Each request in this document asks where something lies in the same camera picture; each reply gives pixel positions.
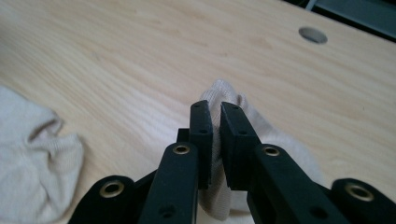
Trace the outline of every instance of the white sock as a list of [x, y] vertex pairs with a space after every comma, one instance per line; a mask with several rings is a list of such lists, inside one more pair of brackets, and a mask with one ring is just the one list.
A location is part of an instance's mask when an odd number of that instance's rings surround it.
[[76, 134], [57, 137], [50, 109], [0, 86], [0, 220], [46, 223], [70, 205], [83, 161]]
[[224, 80], [217, 80], [209, 90], [202, 94], [200, 100], [209, 102], [209, 110], [213, 122], [212, 185], [209, 189], [200, 190], [199, 192], [199, 204], [210, 216], [225, 220], [231, 209], [249, 211], [247, 193], [231, 191], [227, 187], [220, 156], [219, 124], [221, 102], [239, 105], [244, 110], [262, 143], [284, 148], [312, 180], [317, 183], [321, 182], [318, 165], [306, 147], [290, 135], [272, 126], [248, 103], [246, 97], [243, 94], [237, 94], [229, 83]]

